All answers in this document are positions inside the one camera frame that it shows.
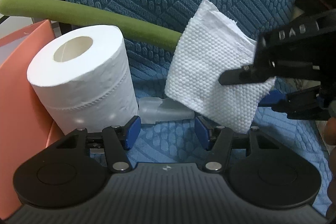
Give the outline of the right hand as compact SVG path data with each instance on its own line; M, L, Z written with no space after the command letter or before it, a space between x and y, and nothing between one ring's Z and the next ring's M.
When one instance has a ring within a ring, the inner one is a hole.
M323 141L330 146L334 146L334 148L332 149L329 155L329 159L328 159L328 165L329 165L329 169L332 174L332 179L327 188L327 195L331 201L331 205L329 206L326 212L327 218L331 218L332 216L335 216L335 203L336 203L336 195L335 195L335 190L336 190L336 182L335 182L335 171L336 171L335 142L336 142L336 138L335 138L335 135L336 135L336 132L335 130L336 130L336 120L334 117L332 117L327 121L324 132L322 134Z

